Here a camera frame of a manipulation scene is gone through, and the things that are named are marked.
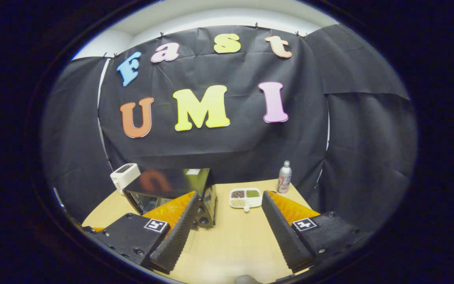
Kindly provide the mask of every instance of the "letter f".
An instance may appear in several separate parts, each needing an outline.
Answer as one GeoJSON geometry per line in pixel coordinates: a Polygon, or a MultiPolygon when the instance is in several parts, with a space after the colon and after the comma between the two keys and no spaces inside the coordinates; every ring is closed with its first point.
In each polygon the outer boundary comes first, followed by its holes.
{"type": "Polygon", "coordinates": [[[132,69],[137,69],[139,67],[139,62],[136,59],[139,58],[139,56],[141,56],[141,52],[134,52],[134,54],[132,54],[126,61],[122,62],[122,64],[117,68],[117,71],[120,71],[122,78],[124,79],[124,83],[122,84],[124,87],[138,75],[138,72],[133,72],[132,69]]]}

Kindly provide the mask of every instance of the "yellow letter m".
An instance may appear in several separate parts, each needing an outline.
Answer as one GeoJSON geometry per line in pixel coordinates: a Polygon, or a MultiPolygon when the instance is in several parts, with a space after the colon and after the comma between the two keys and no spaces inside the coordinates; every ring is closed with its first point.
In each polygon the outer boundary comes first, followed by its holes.
{"type": "Polygon", "coordinates": [[[190,89],[176,91],[173,94],[173,97],[178,101],[178,123],[175,125],[175,129],[177,131],[192,129],[188,115],[197,128],[201,128],[206,113],[208,113],[206,126],[209,128],[228,126],[231,121],[225,115],[223,104],[223,94],[226,91],[225,86],[211,86],[206,90],[201,102],[190,89]]]}

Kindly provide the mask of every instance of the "wooden table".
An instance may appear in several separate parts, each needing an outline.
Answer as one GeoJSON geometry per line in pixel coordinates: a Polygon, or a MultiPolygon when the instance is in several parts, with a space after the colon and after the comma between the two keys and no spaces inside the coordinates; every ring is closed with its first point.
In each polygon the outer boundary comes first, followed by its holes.
{"type": "MultiPolygon", "coordinates": [[[[277,179],[214,185],[218,196],[216,225],[190,230],[175,269],[166,277],[191,284],[233,284],[239,275],[250,275],[262,283],[292,274],[262,207],[243,209],[229,206],[232,189],[256,187],[261,192],[275,190],[277,179]]],[[[310,208],[293,185],[286,198],[310,208]]],[[[108,196],[85,219],[83,226],[106,228],[124,214],[137,212],[117,191],[108,196]]]]}

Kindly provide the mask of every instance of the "white wall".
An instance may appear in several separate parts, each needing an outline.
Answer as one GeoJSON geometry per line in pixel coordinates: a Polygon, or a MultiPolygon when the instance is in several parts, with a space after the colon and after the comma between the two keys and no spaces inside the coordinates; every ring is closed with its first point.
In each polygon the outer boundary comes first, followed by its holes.
{"type": "Polygon", "coordinates": [[[108,52],[106,56],[113,57],[114,53],[120,54],[127,50],[133,38],[132,34],[108,29],[87,43],[73,59],[103,56],[105,52],[108,52]]]}
{"type": "Polygon", "coordinates": [[[292,34],[296,31],[299,31],[299,33],[303,35],[306,32],[310,34],[321,28],[317,24],[306,22],[289,15],[276,13],[274,11],[242,8],[212,9],[181,16],[151,27],[140,34],[137,34],[131,41],[130,47],[159,37],[160,32],[171,34],[197,27],[221,25],[254,26],[255,22],[258,22],[259,27],[278,29],[292,34]]]}
{"type": "MultiPolygon", "coordinates": [[[[294,19],[315,23],[320,27],[337,23],[333,18],[299,0],[160,0],[146,6],[144,9],[135,11],[113,25],[112,29],[124,31],[135,36],[151,27],[181,16],[201,11],[228,8],[237,8],[240,9],[239,11],[241,9],[274,11],[292,16],[294,19]]],[[[262,20],[256,19],[256,15],[253,16],[250,22],[262,20]]]]}
{"type": "MultiPolygon", "coordinates": [[[[321,25],[324,24],[323,20],[321,20],[320,24],[317,24],[288,14],[264,9],[210,9],[155,24],[134,36],[128,32],[117,30],[117,28],[124,28],[127,24],[115,24],[111,29],[99,34],[99,36],[85,45],[73,59],[87,56],[103,56],[105,52],[108,52],[107,56],[113,56],[113,53],[120,54],[130,47],[159,37],[160,32],[171,34],[187,29],[220,25],[254,26],[255,22],[258,22],[259,27],[278,29],[292,34],[299,31],[299,34],[302,35],[310,34],[320,29],[321,25]]],[[[135,31],[129,27],[126,27],[126,29],[131,30],[131,32],[135,31]]]]}

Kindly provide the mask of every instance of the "spray can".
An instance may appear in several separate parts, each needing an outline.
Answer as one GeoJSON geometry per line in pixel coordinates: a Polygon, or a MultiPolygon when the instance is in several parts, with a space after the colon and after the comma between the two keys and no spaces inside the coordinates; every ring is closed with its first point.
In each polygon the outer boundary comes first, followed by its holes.
{"type": "Polygon", "coordinates": [[[283,167],[279,170],[278,177],[278,193],[288,192],[288,187],[290,186],[290,178],[292,177],[292,169],[290,169],[290,161],[285,161],[283,167]]]}

